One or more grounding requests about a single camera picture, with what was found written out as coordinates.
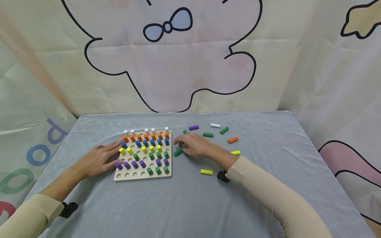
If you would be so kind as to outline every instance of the gray tablecloth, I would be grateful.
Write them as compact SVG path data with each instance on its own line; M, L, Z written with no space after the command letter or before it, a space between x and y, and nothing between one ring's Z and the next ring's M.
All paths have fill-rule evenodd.
M224 135L210 123L230 129ZM125 129L189 126L262 167L302 195L334 237L374 237L290 112L123 113L82 115L36 182L40 192L95 144L118 140ZM239 137L228 144L227 140ZM214 171L201 175L200 169ZM219 181L218 165L184 154L167 179L114 182L114 170L85 179L67 197L78 210L57 218L42 237L284 237L279 222L243 188Z

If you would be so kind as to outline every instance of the white peg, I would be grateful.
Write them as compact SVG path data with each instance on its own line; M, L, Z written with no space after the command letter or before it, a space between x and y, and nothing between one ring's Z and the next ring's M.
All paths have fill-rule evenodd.
M219 124L214 124L214 123L210 123L210 126L211 126L211 127L215 127L215 128L220 128L220 127L221 127L221 125L219 125Z

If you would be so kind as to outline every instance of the beige sleeve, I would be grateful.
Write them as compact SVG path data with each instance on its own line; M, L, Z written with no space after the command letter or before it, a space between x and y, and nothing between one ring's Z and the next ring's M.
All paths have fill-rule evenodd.
M294 190L245 157L239 157L226 177L244 186L279 220L289 238L329 238L327 226Z
M16 212L0 226L0 237L38 237L59 216L64 205L45 195L36 194L23 203Z

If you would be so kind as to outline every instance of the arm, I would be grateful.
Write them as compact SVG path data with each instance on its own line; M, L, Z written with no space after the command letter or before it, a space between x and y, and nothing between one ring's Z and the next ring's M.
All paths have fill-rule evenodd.
M120 142L97 145L65 169L56 180L22 204L0 226L0 237L38 237L61 214L64 209L62 201L80 181L114 168L115 161L108 164L106 161L118 152Z
M294 190L244 157L237 157L201 136L188 133L178 136L174 144L184 146L192 157L206 157L227 171L227 178L244 186L279 220L286 237L332 237L327 226L311 205Z

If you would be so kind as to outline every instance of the cartoon bow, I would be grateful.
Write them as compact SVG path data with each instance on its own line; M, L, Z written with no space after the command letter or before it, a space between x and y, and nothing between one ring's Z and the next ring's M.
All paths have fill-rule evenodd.
M171 16L169 21L165 21L163 25L151 23L144 27L143 35L150 42L158 42L164 32L169 34L175 31L187 31L192 28L192 14L188 8L179 8Z

